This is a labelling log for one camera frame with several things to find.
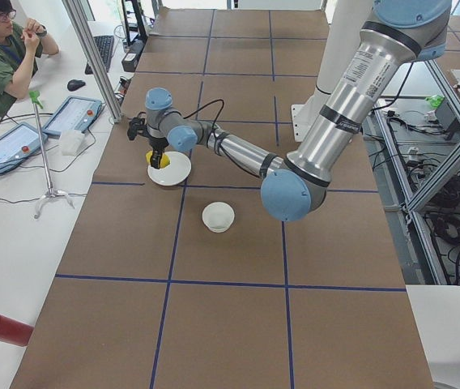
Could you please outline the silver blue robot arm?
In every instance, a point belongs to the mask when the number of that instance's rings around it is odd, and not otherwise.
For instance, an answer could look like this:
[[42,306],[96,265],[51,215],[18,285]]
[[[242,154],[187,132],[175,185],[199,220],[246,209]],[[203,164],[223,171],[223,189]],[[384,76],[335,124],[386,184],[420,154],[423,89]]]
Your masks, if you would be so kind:
[[304,218],[325,200],[334,163],[360,131],[398,68],[444,53],[450,10],[449,1],[373,2],[356,28],[357,50],[334,91],[316,111],[300,146],[284,158],[222,130],[214,122],[182,117],[173,108],[168,90],[149,90],[143,134],[153,149],[151,166],[160,167],[167,146],[187,152],[201,144],[262,178],[262,205],[275,219]]

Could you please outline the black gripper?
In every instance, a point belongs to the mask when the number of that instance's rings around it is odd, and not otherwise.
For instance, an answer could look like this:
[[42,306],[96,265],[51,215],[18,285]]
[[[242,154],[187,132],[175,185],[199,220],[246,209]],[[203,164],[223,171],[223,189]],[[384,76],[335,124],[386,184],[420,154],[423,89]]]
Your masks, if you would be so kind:
[[162,168],[163,153],[168,146],[168,140],[165,137],[150,137],[150,145],[153,149],[150,157],[152,167]]

